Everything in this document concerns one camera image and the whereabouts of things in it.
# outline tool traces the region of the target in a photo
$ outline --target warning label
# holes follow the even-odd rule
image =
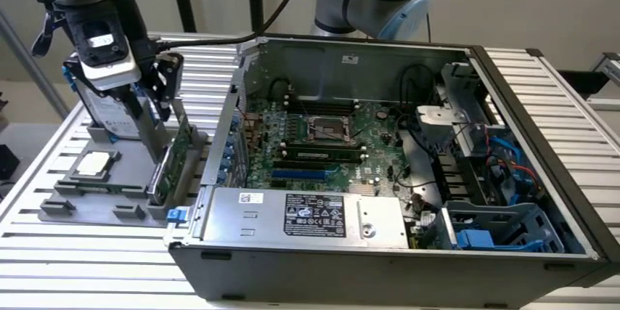
[[[289,236],[347,237],[343,196],[287,194],[284,233]]]

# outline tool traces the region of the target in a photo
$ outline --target aluminum extrusion table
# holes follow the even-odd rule
[[[213,38],[163,33],[164,39]],[[563,81],[547,60],[524,50],[487,49],[535,123],[620,240],[619,137]],[[236,68],[232,46],[181,48],[181,96],[189,120],[211,135]],[[13,191],[0,204],[0,308],[257,309],[264,303],[208,303],[193,294],[165,250],[164,229],[55,224],[37,219],[39,205],[87,144],[89,118],[71,112]],[[197,189],[197,178],[193,193]],[[333,306],[281,304],[280,309]],[[360,309],[359,306],[339,306]],[[528,310],[617,310],[620,276],[596,287],[568,287]]]

